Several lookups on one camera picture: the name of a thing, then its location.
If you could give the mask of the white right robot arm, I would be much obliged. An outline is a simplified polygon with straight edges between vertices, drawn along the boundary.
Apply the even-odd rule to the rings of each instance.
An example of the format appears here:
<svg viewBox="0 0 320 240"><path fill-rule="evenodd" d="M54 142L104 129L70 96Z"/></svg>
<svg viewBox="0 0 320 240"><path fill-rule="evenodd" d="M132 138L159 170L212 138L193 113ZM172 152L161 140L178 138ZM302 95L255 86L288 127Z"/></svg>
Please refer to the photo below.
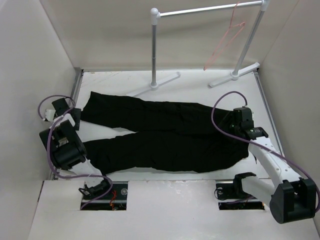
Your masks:
<svg viewBox="0 0 320 240"><path fill-rule="evenodd" d="M260 162L272 184L252 172L240 173L233 179L232 192L238 198L250 195L267 205L279 224L311 219L316 214L316 184L303 178L277 153L267 132L255 127L248 107L233 110L230 131L249 142L248 151Z"/></svg>

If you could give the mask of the black trousers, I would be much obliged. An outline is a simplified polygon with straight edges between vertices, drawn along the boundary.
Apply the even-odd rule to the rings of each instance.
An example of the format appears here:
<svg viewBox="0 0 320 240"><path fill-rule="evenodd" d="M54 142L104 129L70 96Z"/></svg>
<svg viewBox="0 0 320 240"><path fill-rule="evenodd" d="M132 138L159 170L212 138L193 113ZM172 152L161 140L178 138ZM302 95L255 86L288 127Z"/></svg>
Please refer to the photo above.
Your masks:
<svg viewBox="0 0 320 240"><path fill-rule="evenodd" d="M135 167L196 173L228 169L249 156L247 143L225 135L229 112L91 92L81 120L129 134L85 142L87 158L104 175Z"/></svg>

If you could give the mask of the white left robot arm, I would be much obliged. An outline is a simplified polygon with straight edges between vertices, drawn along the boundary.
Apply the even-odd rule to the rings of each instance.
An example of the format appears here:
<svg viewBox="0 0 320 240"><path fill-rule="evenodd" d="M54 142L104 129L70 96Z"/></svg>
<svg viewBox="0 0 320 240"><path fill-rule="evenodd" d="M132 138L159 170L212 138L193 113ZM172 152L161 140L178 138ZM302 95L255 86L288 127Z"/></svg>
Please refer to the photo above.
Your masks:
<svg viewBox="0 0 320 240"><path fill-rule="evenodd" d="M81 110L75 107L74 100L61 94L51 95L40 102L37 112L41 120L51 123L48 129L39 133L39 137L52 171L70 172L70 175L55 172L65 180L85 179L84 187L79 189L84 197L108 199L112 195L113 183L87 159L86 148L77 134Z"/></svg>

